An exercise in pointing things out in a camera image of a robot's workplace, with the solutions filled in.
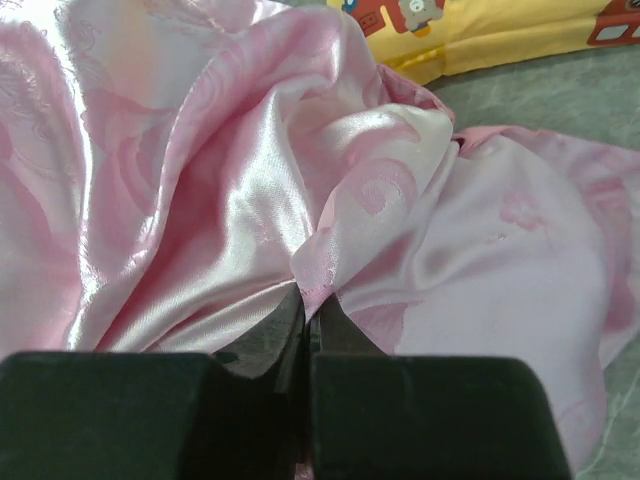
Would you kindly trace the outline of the pink pillowcase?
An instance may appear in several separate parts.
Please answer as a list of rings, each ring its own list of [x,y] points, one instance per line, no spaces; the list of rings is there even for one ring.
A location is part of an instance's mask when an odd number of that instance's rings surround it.
[[[1,364],[214,354],[292,289],[394,356],[514,358],[573,478],[639,330],[639,155],[457,131],[339,10],[1,5]]]

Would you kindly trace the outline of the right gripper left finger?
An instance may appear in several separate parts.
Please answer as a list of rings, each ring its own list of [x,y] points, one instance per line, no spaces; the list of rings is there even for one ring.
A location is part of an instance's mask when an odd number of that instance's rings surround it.
[[[1,364],[5,479],[291,479],[300,291],[214,354],[21,352]]]

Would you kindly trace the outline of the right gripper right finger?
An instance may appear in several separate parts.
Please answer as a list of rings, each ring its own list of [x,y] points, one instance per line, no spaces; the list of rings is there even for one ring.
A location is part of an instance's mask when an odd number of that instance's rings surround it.
[[[310,321],[318,479],[567,479],[546,392],[514,358],[394,356],[327,299]]]

